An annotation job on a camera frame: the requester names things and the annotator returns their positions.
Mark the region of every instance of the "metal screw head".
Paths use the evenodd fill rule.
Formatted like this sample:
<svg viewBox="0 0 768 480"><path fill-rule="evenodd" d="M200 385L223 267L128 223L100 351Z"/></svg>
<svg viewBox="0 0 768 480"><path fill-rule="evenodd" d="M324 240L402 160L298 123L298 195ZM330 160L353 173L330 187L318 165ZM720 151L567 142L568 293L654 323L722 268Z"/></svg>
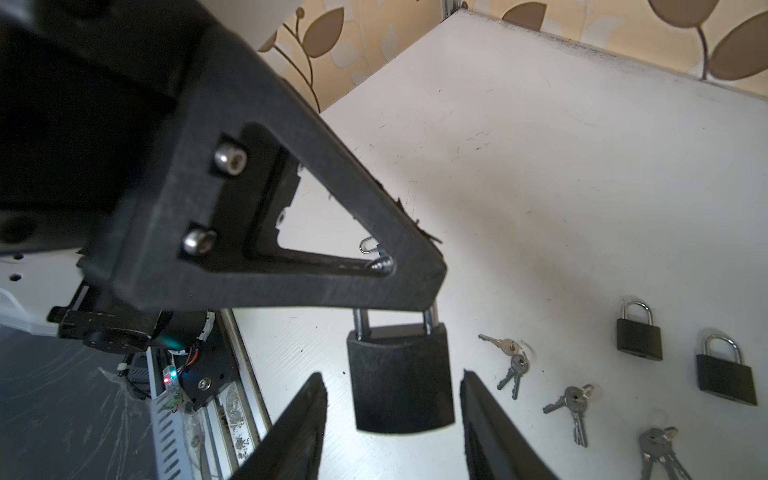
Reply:
<svg viewBox="0 0 768 480"><path fill-rule="evenodd" d="M184 236L184 241L182 242L181 247L187 255L199 257L214 249L217 237L216 232L213 230L193 228Z"/></svg>
<svg viewBox="0 0 768 480"><path fill-rule="evenodd" d="M242 174L248 165L248 154L237 145L224 142L214 153L214 163L222 173L236 177Z"/></svg>

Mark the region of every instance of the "padlock body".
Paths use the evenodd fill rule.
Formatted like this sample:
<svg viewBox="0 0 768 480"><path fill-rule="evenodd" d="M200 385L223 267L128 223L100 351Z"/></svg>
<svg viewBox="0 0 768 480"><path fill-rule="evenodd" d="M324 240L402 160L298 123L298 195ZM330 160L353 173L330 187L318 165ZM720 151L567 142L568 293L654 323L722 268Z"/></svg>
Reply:
<svg viewBox="0 0 768 480"><path fill-rule="evenodd" d="M629 319L616 320L616 348L649 360L661 361L661 329Z"/></svg>
<svg viewBox="0 0 768 480"><path fill-rule="evenodd" d="M752 369L709 355L696 355L699 390L727 400L757 405Z"/></svg>
<svg viewBox="0 0 768 480"><path fill-rule="evenodd" d="M374 327L346 340L357 429L413 433L454 422L448 333L422 324Z"/></svg>

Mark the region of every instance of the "padlock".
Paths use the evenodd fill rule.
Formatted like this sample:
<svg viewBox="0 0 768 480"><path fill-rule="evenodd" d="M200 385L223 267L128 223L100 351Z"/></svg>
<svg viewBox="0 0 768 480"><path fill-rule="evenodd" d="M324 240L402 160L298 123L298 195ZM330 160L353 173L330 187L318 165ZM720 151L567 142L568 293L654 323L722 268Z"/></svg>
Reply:
<svg viewBox="0 0 768 480"><path fill-rule="evenodd" d="M448 333L433 306L424 323L371 328L355 309L346 339L357 429L414 433L454 422Z"/></svg>
<svg viewBox="0 0 768 480"><path fill-rule="evenodd" d="M638 305L645 309L648 322L635 322L627 318L627 307ZM661 361L661 329L654 325L654 314L640 300L628 300L621 306L621 318L616 320L616 348L649 360Z"/></svg>
<svg viewBox="0 0 768 480"><path fill-rule="evenodd" d="M714 339L725 340L733 347L736 362L710 356L710 342ZM715 333L704 340L702 351L703 354L696 355L699 390L745 405L757 405L752 369L742 364L741 351L736 342L726 335Z"/></svg>

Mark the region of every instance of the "wallpaper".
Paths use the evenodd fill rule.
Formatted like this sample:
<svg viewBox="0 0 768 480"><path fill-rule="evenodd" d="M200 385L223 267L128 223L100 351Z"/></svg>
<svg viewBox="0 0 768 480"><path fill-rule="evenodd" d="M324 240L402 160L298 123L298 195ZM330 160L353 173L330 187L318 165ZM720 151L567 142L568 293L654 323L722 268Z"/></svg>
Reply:
<svg viewBox="0 0 768 480"><path fill-rule="evenodd" d="M768 97L768 0L466 0L462 7Z"/></svg>
<svg viewBox="0 0 768 480"><path fill-rule="evenodd" d="M306 0L259 53L322 111L441 21L442 0Z"/></svg>

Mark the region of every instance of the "bunch of keys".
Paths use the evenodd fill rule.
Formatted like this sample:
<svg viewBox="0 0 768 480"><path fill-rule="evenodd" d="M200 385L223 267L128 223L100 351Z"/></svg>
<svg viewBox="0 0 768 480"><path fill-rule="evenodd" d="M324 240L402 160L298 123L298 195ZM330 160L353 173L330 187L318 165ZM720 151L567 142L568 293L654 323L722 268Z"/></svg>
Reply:
<svg viewBox="0 0 768 480"><path fill-rule="evenodd" d="M585 385L581 388L569 386L565 393L555 403L550 403L544 407L544 413L551 413L562 407L568 407L571 410L571 416L574 420L574 442L587 448L587 431L584 429L584 412L587 411L587 401L592 395L594 387Z"/></svg>
<svg viewBox="0 0 768 480"><path fill-rule="evenodd" d="M520 348L517 342L515 342L513 339L495 339L491 338L487 335L478 335L478 338L481 340L485 340L486 342L491 342L494 345L496 345L499 349L502 350L506 355L509 355L510 358L510 366L509 370L507 370L507 376L498 383L496 386L496 389L503 389L505 385L507 385L511 380L515 381L515 385L512 387L512 399L517 400L518 399L518 393L520 391L520 378L528 371L530 368L528 364L528 357L525 355L525 352L523 352L523 349Z"/></svg>
<svg viewBox="0 0 768 480"><path fill-rule="evenodd" d="M677 429L674 427L664 430L650 429L640 435L640 450L643 451L641 480L650 480L650 471L654 467L654 462L662 464L670 480L677 480L677 474L685 480L693 480L672 450L672 439L675 435L677 435Z"/></svg>

